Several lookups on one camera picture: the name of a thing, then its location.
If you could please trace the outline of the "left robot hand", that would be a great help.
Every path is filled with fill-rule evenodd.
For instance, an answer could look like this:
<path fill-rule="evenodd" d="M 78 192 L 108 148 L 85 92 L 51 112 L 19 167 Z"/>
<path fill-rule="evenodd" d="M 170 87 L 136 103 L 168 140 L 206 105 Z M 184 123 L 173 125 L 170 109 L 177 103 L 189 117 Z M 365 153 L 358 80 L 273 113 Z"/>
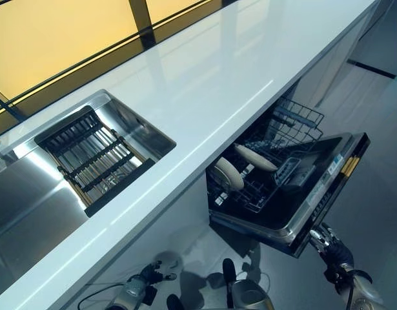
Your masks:
<path fill-rule="evenodd" d="M 145 266 L 139 276 L 147 285 L 154 285 L 164 281 L 174 281 L 177 278 L 175 273 L 163 274 L 159 272 L 162 265 L 161 260 L 157 260 Z"/>

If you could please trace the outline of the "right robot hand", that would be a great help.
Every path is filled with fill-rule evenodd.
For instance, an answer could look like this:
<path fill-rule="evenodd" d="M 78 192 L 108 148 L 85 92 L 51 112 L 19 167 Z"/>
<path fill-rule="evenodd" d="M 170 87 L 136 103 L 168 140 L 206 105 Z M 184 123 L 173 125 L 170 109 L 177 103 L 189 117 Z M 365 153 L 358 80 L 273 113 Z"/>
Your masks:
<path fill-rule="evenodd" d="M 354 267 L 352 252 L 328 224 L 320 223 L 311 229 L 309 234 L 310 244 L 318 251 L 327 265 Z"/>

